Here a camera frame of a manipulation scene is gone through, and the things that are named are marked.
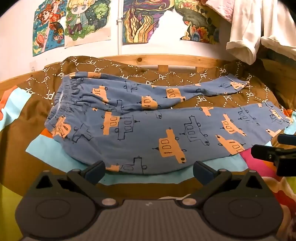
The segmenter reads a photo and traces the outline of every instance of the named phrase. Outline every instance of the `pipe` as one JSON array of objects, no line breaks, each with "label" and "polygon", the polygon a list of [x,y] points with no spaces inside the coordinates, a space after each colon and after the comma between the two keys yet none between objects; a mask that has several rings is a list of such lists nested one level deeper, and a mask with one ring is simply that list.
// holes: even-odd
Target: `pipe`
[{"label": "pipe", "polygon": [[121,48],[122,48],[123,1],[124,0],[118,0],[118,19],[116,20],[117,29],[118,29],[117,55],[121,55]]}]

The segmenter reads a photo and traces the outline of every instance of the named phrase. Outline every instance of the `colorful drawing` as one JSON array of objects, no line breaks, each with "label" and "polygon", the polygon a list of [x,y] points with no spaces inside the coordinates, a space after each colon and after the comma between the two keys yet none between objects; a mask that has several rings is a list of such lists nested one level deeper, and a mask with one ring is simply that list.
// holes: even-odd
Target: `colorful drawing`
[{"label": "colorful drawing", "polygon": [[220,16],[205,5],[207,0],[175,0],[176,11],[188,26],[181,40],[208,44],[219,43]]},{"label": "colorful drawing", "polygon": [[68,0],[65,35],[76,41],[106,26],[109,4],[110,0]]},{"label": "colorful drawing", "polygon": [[123,43],[147,43],[174,0],[124,0]]},{"label": "colorful drawing", "polygon": [[64,46],[64,29],[59,21],[66,15],[66,6],[66,0],[45,0],[35,11],[33,56]]}]

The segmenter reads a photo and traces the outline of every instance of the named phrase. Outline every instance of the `pajama pants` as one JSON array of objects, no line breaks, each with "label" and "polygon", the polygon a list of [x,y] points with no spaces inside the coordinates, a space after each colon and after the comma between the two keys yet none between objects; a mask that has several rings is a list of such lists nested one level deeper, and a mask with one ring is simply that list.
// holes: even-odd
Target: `pajama pants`
[{"label": "pajama pants", "polygon": [[72,73],[64,76],[45,127],[80,162],[102,160],[115,172],[171,172],[266,144],[290,124],[271,102],[171,109],[198,95],[237,93],[247,84],[231,74],[167,87],[108,74]]}]

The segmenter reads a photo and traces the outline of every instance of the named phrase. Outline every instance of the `wooden headboard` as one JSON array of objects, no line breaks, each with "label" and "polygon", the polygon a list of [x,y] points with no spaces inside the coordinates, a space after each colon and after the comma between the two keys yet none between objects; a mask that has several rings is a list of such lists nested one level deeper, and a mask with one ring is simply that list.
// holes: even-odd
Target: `wooden headboard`
[{"label": "wooden headboard", "polygon": [[[214,59],[214,58],[190,56],[190,55],[172,55],[172,54],[118,55],[118,56],[108,56],[103,58],[124,63],[124,64],[137,65],[137,66],[157,65],[159,72],[168,72],[169,65],[192,66],[192,67],[195,67],[196,72],[200,72],[207,68],[220,66],[227,63],[227,61]],[[8,80],[0,82],[0,96],[2,96],[5,90],[8,90],[13,86],[23,82],[24,78],[20,78],[21,76],[27,75],[29,78],[30,74],[31,73],[23,74],[23,75],[13,77]]]}]

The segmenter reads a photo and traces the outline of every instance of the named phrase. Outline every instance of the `brown bedsheet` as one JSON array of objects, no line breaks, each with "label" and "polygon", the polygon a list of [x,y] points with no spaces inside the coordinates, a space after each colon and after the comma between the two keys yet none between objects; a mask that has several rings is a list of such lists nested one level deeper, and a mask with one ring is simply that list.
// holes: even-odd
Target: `brown bedsheet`
[{"label": "brown bedsheet", "polygon": [[[11,191],[24,195],[37,175],[45,169],[55,174],[57,170],[25,152],[30,142],[44,129],[45,119],[53,105],[53,97],[61,84],[62,77],[76,71],[103,72],[128,77],[140,83],[176,86],[210,81],[232,73],[239,79],[250,81],[248,88],[231,96],[196,97],[182,102],[174,108],[194,106],[237,107],[264,100],[279,104],[273,93],[254,75],[248,66],[234,61],[222,67],[214,67],[200,73],[158,73],[137,66],[117,63],[107,59],[91,57],[69,57],[63,62],[47,66],[42,71],[22,76],[24,82],[18,87],[32,94],[18,119],[6,126],[0,133],[0,182]],[[98,184],[110,196],[121,198],[160,198],[164,196],[183,197],[201,185],[194,178],[180,184]]]}]

